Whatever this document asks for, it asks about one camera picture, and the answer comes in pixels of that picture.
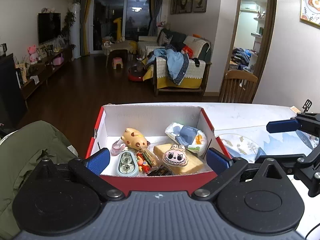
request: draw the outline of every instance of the curtain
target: curtain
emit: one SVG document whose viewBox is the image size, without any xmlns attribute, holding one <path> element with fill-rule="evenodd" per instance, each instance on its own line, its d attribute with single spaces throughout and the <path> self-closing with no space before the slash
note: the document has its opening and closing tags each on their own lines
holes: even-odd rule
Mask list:
<svg viewBox="0 0 320 240">
<path fill-rule="evenodd" d="M 157 36 L 157 17 L 163 0 L 151 0 L 151 22 L 148 31 L 148 36 Z"/>
<path fill-rule="evenodd" d="M 87 21 L 91 0 L 80 0 L 80 55 L 89 55 L 85 22 Z"/>
</svg>

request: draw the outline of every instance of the doorway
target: doorway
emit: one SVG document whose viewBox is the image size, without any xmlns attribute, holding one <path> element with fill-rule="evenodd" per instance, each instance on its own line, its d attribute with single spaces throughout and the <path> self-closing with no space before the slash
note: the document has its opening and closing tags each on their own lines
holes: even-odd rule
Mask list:
<svg viewBox="0 0 320 240">
<path fill-rule="evenodd" d="M 91 54 L 102 53 L 104 40 L 116 41 L 118 24 L 126 40 L 138 41 L 148 35 L 150 0 L 92 0 L 89 12 L 89 48 Z"/>
<path fill-rule="evenodd" d="M 238 0 L 225 74 L 237 69 L 258 78 L 250 102 L 255 96 L 268 57 L 275 15 L 276 0 Z"/>
</svg>

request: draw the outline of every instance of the pink monster plush keychain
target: pink monster plush keychain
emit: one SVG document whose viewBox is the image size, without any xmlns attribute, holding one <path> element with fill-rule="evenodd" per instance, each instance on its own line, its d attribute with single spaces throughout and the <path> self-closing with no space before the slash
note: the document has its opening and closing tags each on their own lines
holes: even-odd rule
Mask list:
<svg viewBox="0 0 320 240">
<path fill-rule="evenodd" d="M 164 163 L 171 166 L 186 166 L 188 159 L 186 156 L 186 149 L 183 145 L 172 145 L 170 150 L 166 151 L 162 156 Z"/>
</svg>

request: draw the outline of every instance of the wooden chair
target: wooden chair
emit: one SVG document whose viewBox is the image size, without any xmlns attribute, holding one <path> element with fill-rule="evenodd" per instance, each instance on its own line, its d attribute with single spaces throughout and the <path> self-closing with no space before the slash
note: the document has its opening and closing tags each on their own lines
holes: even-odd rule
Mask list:
<svg viewBox="0 0 320 240">
<path fill-rule="evenodd" d="M 221 103 L 251 103 L 258 78 L 246 71 L 230 70 L 226 73 L 219 94 Z"/>
</svg>

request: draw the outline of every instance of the blue blanket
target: blue blanket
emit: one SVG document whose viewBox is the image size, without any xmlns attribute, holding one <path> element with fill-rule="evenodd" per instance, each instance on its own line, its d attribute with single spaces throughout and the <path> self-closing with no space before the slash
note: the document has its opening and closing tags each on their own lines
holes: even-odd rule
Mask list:
<svg viewBox="0 0 320 240">
<path fill-rule="evenodd" d="M 155 49 L 147 65 L 156 57 L 162 57 L 167 61 L 169 79 L 176 85 L 180 85 L 189 66 L 188 55 L 176 52 L 173 46 L 167 45 L 165 49 Z"/>
</svg>

